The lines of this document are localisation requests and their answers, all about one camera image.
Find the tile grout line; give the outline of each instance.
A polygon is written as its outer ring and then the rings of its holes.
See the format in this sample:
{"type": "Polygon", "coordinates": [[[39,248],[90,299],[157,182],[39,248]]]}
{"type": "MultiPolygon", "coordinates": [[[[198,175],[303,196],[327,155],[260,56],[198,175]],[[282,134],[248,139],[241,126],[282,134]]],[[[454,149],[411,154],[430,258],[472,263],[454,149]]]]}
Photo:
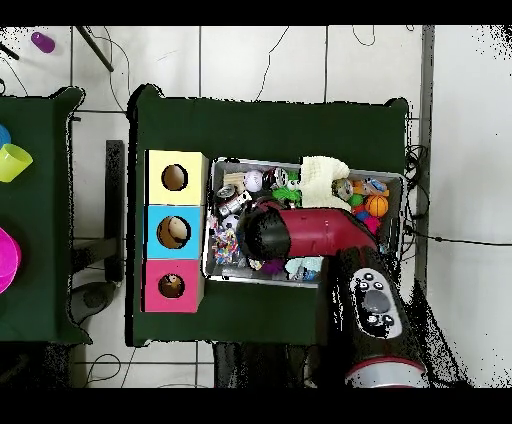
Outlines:
{"type": "Polygon", "coordinates": [[[325,26],[324,103],[327,103],[327,55],[329,54],[329,25],[325,26]]]}

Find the yellow cup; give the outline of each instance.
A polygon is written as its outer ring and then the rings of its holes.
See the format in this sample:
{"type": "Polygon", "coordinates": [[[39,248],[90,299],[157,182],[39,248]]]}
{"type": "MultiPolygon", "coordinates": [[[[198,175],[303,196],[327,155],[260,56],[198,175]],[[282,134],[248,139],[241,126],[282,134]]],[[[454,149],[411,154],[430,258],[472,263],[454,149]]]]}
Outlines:
{"type": "Polygon", "coordinates": [[[0,149],[0,181],[10,183],[32,162],[32,156],[21,147],[4,144],[0,149]]]}

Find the blue object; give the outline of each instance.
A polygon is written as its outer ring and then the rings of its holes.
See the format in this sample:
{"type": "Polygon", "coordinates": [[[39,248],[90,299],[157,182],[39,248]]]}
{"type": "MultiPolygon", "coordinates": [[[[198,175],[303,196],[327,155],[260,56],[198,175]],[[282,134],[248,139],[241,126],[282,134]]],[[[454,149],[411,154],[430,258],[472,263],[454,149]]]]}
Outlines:
{"type": "Polygon", "coordinates": [[[370,214],[366,211],[361,211],[356,214],[356,218],[359,219],[359,221],[361,221],[361,222],[363,222],[369,216],[370,216],[370,214]]]}
{"type": "Polygon", "coordinates": [[[199,259],[202,236],[201,208],[199,206],[148,206],[148,259],[199,259]],[[178,216],[190,225],[190,239],[180,249],[168,249],[157,238],[160,222],[168,216],[178,216]]]}
{"type": "Polygon", "coordinates": [[[11,134],[7,131],[2,124],[0,124],[0,149],[4,144],[8,144],[11,142],[11,134]]]}

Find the purple object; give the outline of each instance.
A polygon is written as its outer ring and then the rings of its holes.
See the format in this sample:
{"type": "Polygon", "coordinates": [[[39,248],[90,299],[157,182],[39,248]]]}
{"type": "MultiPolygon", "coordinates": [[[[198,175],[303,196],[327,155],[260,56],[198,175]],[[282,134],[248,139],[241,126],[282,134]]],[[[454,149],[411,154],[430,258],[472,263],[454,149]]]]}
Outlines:
{"type": "Polygon", "coordinates": [[[265,274],[275,275],[279,274],[283,269],[283,259],[272,259],[270,261],[265,261],[265,263],[261,267],[261,272],[264,272],[265,274]]]}
{"type": "Polygon", "coordinates": [[[40,32],[34,32],[30,39],[43,53],[51,53],[55,49],[55,41],[40,32]]]}

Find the orange ball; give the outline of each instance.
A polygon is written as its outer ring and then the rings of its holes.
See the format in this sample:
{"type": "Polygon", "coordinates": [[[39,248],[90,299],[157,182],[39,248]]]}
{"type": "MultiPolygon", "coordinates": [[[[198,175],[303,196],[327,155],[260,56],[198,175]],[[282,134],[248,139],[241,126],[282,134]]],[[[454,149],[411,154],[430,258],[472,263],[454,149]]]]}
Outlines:
{"type": "Polygon", "coordinates": [[[384,216],[388,207],[388,200],[384,196],[369,196],[366,200],[366,211],[377,218],[384,216]]]}

